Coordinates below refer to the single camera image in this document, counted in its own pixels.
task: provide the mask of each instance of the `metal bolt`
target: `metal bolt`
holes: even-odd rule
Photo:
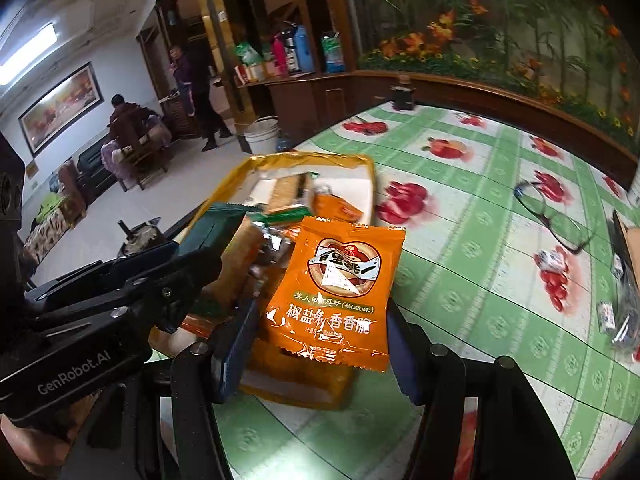
[[[502,356],[498,357],[498,364],[502,368],[506,368],[507,370],[510,370],[511,368],[513,368],[516,365],[516,361],[514,361],[513,359],[511,359],[507,355],[502,355]]]
[[[191,345],[190,351],[193,355],[203,355],[209,351],[209,345],[206,343],[194,343]]]
[[[449,352],[449,349],[446,346],[441,345],[440,343],[434,343],[433,345],[431,345],[429,350],[433,355],[437,355],[439,357],[447,355],[447,352]]]
[[[113,318],[120,317],[123,314],[126,314],[128,310],[129,310],[128,306],[117,306],[111,311],[111,317]]]

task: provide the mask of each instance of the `black hair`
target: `black hair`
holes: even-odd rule
[[[122,105],[124,104],[124,97],[122,97],[120,94],[116,94],[111,98],[111,104],[113,106],[118,106],[118,105]]]

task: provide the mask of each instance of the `packet logo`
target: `packet logo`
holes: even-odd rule
[[[343,298],[367,294],[380,273],[380,254],[364,242],[323,239],[308,261],[309,276],[325,292]]]

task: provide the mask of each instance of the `floral mural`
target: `floral mural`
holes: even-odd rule
[[[640,152],[640,65],[595,0],[349,0],[361,68],[535,97]]]

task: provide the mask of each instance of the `fluorescent light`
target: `fluorescent light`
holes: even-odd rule
[[[27,68],[40,54],[56,43],[58,37],[49,23],[34,38],[18,49],[4,65],[0,66],[0,85],[8,85],[14,78]]]

